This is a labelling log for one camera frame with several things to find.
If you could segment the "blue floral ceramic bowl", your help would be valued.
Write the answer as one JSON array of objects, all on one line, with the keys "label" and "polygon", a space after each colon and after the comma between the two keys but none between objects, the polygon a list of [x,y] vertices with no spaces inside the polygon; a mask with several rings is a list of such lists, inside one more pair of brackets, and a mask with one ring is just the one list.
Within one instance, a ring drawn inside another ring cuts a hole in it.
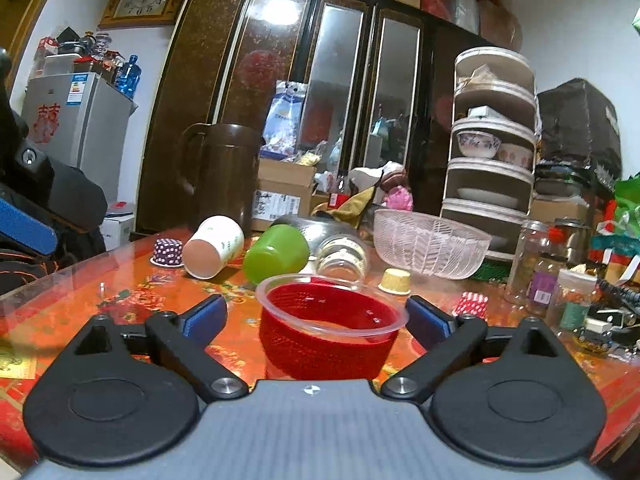
[{"label": "blue floral ceramic bowl", "polygon": [[464,157],[493,159],[501,146],[501,141],[496,136],[484,131],[459,131],[456,137]]}]

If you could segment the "green plastic cup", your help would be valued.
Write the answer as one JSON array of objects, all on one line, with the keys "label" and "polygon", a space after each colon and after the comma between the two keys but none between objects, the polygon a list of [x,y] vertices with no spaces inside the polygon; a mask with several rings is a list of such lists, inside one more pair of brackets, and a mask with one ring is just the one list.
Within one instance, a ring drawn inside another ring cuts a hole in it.
[{"label": "green plastic cup", "polygon": [[309,256],[309,245],[302,232],[294,226],[278,224],[266,229],[250,246],[243,259],[243,272],[251,283],[258,285],[276,275],[299,272]]}]

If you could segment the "brown plastic pitcher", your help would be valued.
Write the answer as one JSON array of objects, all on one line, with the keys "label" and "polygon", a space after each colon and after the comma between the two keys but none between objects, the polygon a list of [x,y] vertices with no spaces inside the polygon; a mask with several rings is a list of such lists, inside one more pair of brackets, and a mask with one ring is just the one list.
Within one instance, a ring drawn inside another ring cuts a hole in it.
[{"label": "brown plastic pitcher", "polygon": [[250,234],[263,145],[262,135],[247,126],[197,122],[183,131],[176,180],[188,196],[190,228],[226,216]]}]

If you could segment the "clear plastic cup yellow band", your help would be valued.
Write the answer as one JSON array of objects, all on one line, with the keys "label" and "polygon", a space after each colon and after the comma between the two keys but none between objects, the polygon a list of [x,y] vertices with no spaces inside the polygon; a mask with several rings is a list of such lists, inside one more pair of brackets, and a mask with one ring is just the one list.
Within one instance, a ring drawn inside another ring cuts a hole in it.
[{"label": "clear plastic cup yellow band", "polygon": [[370,269],[368,248],[356,236],[330,236],[318,246],[314,268],[327,278],[362,282]]}]

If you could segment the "silver refrigerator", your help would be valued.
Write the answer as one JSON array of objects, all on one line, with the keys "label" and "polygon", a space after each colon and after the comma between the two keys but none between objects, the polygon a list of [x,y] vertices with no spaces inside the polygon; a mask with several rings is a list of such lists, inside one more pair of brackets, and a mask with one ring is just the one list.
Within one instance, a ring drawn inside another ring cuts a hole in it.
[{"label": "silver refrigerator", "polygon": [[129,117],[136,109],[100,75],[73,73],[29,81],[22,117],[37,148],[81,170],[113,203]]}]

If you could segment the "purple polka dot cupcake liner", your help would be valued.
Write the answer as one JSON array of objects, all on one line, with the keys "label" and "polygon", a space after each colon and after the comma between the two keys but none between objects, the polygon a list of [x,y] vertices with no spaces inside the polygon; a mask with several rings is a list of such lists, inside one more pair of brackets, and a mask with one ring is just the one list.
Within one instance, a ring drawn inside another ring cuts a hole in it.
[{"label": "purple polka dot cupcake liner", "polygon": [[183,266],[181,240],[159,237],[155,240],[150,263],[161,268],[175,269]]}]

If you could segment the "cardboard box with label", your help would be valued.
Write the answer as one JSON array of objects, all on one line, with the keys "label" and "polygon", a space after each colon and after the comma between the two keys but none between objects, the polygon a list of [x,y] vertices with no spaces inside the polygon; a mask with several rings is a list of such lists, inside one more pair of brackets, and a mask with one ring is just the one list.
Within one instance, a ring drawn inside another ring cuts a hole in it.
[{"label": "cardboard box with label", "polygon": [[287,214],[306,217],[310,211],[315,174],[314,167],[283,160],[259,159],[252,230],[264,232],[273,221]]}]

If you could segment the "yellow cupcake liner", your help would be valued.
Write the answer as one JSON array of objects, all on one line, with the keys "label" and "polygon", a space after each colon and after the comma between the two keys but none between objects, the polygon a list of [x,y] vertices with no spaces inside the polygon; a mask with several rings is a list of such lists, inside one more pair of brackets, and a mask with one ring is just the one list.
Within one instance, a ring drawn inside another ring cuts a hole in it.
[{"label": "yellow cupcake liner", "polygon": [[409,295],[411,292],[410,278],[411,274],[405,270],[387,268],[378,283],[378,289],[395,296]]}]

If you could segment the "purple label spice jar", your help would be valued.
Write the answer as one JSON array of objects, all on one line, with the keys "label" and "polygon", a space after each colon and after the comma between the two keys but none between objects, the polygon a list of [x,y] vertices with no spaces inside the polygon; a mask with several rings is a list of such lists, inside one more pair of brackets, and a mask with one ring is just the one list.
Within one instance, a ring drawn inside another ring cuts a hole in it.
[{"label": "purple label spice jar", "polygon": [[550,252],[543,252],[534,266],[527,289],[526,310],[542,318],[550,306],[558,275],[566,266],[566,259]]}]

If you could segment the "pink floral ceramic bowl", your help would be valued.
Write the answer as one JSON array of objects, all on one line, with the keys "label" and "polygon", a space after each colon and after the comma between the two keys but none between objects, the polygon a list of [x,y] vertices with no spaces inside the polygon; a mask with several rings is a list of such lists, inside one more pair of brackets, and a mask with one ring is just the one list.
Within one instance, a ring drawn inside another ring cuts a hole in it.
[{"label": "pink floral ceramic bowl", "polygon": [[499,148],[497,157],[500,162],[507,162],[526,170],[531,170],[533,167],[534,152],[527,146],[503,143]]}]

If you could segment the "white paper cup leaf print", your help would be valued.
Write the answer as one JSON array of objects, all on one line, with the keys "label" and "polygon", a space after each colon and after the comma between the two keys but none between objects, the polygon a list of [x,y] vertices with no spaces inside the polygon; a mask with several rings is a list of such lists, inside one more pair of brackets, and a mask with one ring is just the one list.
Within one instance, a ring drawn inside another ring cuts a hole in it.
[{"label": "white paper cup leaf print", "polygon": [[230,261],[239,257],[244,246],[241,227],[226,216],[205,219],[183,245],[183,266],[198,280],[210,280]]}]

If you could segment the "blue water bottle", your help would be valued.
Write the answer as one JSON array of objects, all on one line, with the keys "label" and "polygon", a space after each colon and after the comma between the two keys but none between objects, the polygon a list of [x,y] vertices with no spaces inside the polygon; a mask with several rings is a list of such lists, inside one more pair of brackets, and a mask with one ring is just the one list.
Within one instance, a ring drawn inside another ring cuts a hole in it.
[{"label": "blue water bottle", "polygon": [[118,71],[115,88],[128,99],[132,100],[141,78],[142,69],[138,64],[138,56],[132,54],[127,63]]}]

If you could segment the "clear cup red knit sleeve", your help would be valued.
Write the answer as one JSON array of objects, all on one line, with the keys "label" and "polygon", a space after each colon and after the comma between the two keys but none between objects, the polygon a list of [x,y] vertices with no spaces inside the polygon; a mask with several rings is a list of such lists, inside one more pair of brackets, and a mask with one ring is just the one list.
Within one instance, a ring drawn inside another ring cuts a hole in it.
[{"label": "clear cup red knit sleeve", "polygon": [[268,379],[373,379],[409,318],[368,286],[319,275],[267,278],[255,297]]}]

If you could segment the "blue white snack bag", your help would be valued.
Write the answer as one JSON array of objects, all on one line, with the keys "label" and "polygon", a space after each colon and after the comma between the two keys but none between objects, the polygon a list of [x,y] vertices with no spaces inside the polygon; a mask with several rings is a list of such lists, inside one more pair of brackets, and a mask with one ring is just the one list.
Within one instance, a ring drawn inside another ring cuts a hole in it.
[{"label": "blue white snack bag", "polygon": [[277,81],[262,130],[260,156],[282,160],[296,153],[306,93],[306,84]]}]

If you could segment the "white storage box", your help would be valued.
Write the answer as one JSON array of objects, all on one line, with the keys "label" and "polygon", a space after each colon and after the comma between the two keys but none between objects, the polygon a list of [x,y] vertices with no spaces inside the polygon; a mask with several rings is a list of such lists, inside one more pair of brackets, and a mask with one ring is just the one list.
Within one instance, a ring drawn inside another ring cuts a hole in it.
[{"label": "white storage box", "polygon": [[103,236],[105,249],[110,252],[129,242],[130,235],[134,230],[134,210],[133,203],[118,202],[111,203],[107,211],[100,232]]}]

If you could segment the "white tiered dish rack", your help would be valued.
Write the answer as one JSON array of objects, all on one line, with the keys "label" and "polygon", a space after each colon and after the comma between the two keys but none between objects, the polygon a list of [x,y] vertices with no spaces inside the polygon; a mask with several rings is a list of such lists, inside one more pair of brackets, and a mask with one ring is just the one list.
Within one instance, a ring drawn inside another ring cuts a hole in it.
[{"label": "white tiered dish rack", "polygon": [[[491,236],[487,257],[512,261],[521,226],[527,220],[534,190],[539,105],[536,80],[529,62],[511,50],[477,47],[454,61],[454,96],[449,160],[440,215]],[[531,170],[493,159],[464,157],[459,131],[493,134],[503,143],[527,146],[534,152]],[[458,188],[481,188],[516,197],[518,208],[462,200]]]}]

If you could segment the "steel colander bowl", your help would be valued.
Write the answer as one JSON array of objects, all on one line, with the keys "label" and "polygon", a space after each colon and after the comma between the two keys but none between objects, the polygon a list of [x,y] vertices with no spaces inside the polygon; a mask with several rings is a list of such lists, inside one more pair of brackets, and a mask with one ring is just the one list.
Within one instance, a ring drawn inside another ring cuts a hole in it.
[{"label": "steel colander bowl", "polygon": [[327,238],[345,235],[359,237],[355,228],[330,216],[299,217],[294,214],[285,214],[271,223],[272,226],[280,226],[281,224],[292,226],[303,234],[312,256],[316,254],[319,246]]}]

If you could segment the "red label drink bottle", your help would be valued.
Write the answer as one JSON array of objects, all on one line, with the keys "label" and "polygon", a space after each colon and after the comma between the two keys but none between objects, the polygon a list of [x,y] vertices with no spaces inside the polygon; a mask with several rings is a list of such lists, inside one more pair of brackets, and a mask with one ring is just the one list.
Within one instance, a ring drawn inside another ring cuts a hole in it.
[{"label": "red label drink bottle", "polygon": [[347,176],[346,174],[337,174],[329,192],[328,208],[340,208],[348,199],[349,188]]}]

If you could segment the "olive yellow cloth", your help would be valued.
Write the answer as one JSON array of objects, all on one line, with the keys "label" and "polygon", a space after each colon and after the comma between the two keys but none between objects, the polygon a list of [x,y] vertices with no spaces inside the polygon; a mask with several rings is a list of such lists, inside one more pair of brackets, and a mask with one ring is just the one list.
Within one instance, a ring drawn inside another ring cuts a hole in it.
[{"label": "olive yellow cloth", "polygon": [[354,229],[360,226],[363,215],[375,196],[375,187],[371,186],[364,191],[349,197],[348,200],[336,209],[328,209],[326,212],[336,221],[348,224]]}]

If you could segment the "white plate in rack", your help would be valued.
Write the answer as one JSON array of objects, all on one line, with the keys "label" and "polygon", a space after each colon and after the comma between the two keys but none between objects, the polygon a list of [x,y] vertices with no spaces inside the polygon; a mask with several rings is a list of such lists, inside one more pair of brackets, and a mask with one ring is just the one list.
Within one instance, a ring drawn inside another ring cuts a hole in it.
[{"label": "white plate in rack", "polygon": [[482,190],[481,188],[458,188],[458,195],[462,200],[516,209],[518,199],[509,195]]}]

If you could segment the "red lid jar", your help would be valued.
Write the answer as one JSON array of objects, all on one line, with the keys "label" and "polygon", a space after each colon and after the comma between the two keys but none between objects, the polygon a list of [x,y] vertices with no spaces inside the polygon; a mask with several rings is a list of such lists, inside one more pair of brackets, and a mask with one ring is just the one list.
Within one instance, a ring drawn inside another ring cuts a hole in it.
[{"label": "red lid jar", "polygon": [[550,226],[547,233],[548,238],[548,253],[554,258],[565,259],[566,247],[565,247],[565,234],[558,226]]}]

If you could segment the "pink knit item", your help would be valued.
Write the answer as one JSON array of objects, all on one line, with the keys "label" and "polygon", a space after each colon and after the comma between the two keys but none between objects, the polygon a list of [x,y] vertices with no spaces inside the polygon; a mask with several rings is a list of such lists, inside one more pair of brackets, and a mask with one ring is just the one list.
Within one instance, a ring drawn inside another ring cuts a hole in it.
[{"label": "pink knit item", "polygon": [[408,188],[397,185],[386,193],[383,205],[388,209],[413,211],[413,197]]}]

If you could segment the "red polka dot cupcake liner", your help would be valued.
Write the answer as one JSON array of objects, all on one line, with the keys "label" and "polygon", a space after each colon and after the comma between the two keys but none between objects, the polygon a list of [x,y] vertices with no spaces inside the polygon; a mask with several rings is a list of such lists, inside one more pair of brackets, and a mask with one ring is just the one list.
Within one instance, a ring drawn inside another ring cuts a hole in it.
[{"label": "red polka dot cupcake liner", "polygon": [[489,298],[479,292],[462,292],[462,295],[454,308],[454,316],[464,314],[477,318],[486,318]]}]

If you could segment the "dark brown wardrobe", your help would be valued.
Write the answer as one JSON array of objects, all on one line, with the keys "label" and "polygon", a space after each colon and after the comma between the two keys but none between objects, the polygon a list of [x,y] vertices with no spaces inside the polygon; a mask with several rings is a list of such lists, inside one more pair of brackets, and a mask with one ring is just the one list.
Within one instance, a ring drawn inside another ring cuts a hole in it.
[{"label": "dark brown wardrobe", "polygon": [[320,170],[398,162],[413,206],[438,214],[454,61],[480,36],[394,0],[186,0],[146,133],[137,229],[183,226],[181,179],[203,165],[195,124],[260,132],[274,156],[319,150]]}]

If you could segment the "clear glass jar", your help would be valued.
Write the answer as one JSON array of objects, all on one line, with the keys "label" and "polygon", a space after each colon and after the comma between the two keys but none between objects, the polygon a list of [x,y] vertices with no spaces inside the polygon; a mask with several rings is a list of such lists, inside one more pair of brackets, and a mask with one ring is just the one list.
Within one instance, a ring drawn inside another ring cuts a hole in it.
[{"label": "clear glass jar", "polygon": [[549,226],[537,220],[527,220],[521,227],[516,244],[504,298],[511,304],[523,307],[526,294],[540,252],[548,245]]}]

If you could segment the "white lid spice jar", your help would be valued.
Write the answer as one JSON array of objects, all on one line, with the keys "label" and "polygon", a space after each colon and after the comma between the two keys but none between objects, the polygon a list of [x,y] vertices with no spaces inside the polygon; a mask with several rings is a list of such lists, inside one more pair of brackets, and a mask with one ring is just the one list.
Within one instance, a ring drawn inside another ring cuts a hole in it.
[{"label": "white lid spice jar", "polygon": [[596,299],[597,278],[568,269],[559,270],[551,302],[544,320],[560,333],[571,333],[584,325],[591,304]]}]

